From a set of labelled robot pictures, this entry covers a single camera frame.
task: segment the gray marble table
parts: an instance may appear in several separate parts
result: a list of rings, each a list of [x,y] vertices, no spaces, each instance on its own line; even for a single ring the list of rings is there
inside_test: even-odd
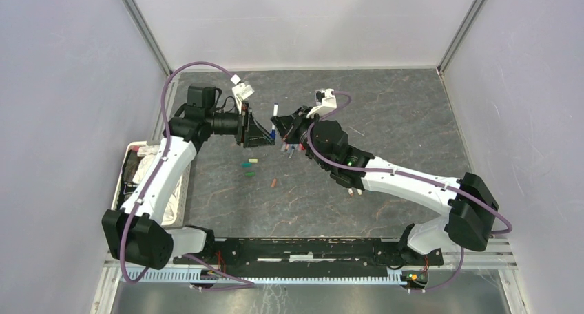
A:
[[[392,163],[430,174],[462,177],[469,170],[448,97],[434,70],[315,70],[239,72],[255,89],[257,120],[270,129],[273,104],[280,114],[314,103],[314,90],[350,92],[353,103],[336,117],[349,142]],[[219,72],[179,76],[173,111],[187,87],[208,83],[231,93]],[[292,158],[275,146],[243,149],[233,136],[212,136],[191,167],[185,223],[218,237],[398,237],[431,210],[384,193],[350,197],[304,154]],[[259,162],[242,168],[248,158]],[[244,172],[254,171],[246,178]],[[271,188],[274,178],[277,186]]]

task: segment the blue marker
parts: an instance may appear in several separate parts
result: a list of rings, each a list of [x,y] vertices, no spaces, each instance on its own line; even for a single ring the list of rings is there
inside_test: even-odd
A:
[[[278,104],[274,103],[274,116],[278,116]],[[273,140],[275,140],[275,125],[272,123],[272,132],[270,134],[270,137],[272,137]]]

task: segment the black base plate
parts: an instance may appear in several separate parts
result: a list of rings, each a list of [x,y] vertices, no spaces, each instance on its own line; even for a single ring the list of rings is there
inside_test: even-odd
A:
[[[384,277],[389,266],[426,264],[423,255],[410,249],[400,251],[397,242],[382,238],[218,238],[213,249],[200,258],[217,264],[216,254],[220,251],[229,274],[249,278]],[[314,260],[330,261],[297,261],[293,257],[291,262],[291,255],[312,255]],[[187,258],[174,258],[173,262],[196,264]],[[443,265],[441,251],[430,252],[428,262],[430,266]]]

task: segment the white cloth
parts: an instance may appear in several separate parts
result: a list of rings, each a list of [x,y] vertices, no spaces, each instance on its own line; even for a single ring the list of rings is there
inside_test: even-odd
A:
[[[144,175],[146,175],[146,172],[148,172],[150,165],[152,165],[152,163],[154,162],[154,159],[156,158],[156,154],[158,153],[159,149],[160,149],[160,145],[152,145],[152,146],[147,145],[144,147],[140,147],[140,149],[138,149],[138,152],[137,152],[138,157],[143,157],[143,158],[142,158],[142,160],[140,160],[140,164],[138,165],[138,170],[136,171],[136,174],[134,174],[134,178],[132,178],[133,183],[136,183],[137,185],[139,185],[140,182],[142,182]],[[166,205],[165,214],[163,216],[163,223],[162,223],[163,226],[172,224],[172,222],[174,222],[175,217],[178,213],[178,194],[179,194],[179,190],[180,190],[179,186],[180,186],[180,181],[178,181],[178,184],[174,188],[174,191],[173,191],[172,195],[170,195],[170,198],[168,200],[168,204]]]

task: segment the white wall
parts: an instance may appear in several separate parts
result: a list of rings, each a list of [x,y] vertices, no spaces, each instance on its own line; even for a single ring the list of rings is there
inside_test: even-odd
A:
[[[0,313],[87,313],[162,72],[120,0],[0,0]]]
[[[515,225],[534,313],[580,313],[584,3],[487,0],[446,70],[476,171]]]
[[[136,0],[174,68],[428,67],[472,0]]]

